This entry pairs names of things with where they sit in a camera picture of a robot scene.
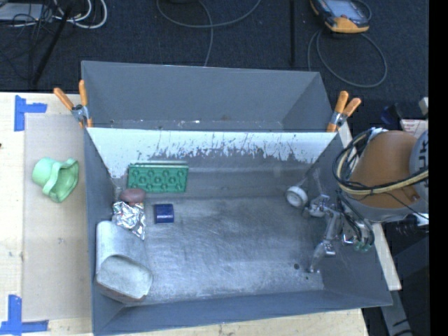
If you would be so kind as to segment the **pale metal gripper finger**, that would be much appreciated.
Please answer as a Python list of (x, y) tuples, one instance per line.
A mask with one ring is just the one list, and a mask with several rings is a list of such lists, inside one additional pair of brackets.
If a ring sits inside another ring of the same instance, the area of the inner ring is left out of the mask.
[(305, 218), (322, 218), (329, 213), (328, 203), (330, 197), (328, 195), (319, 195), (308, 202), (303, 209), (302, 216)]
[(336, 250), (331, 241), (321, 241), (315, 248), (311, 262), (308, 268), (310, 273), (318, 272), (318, 266), (322, 259), (333, 258), (336, 256)]

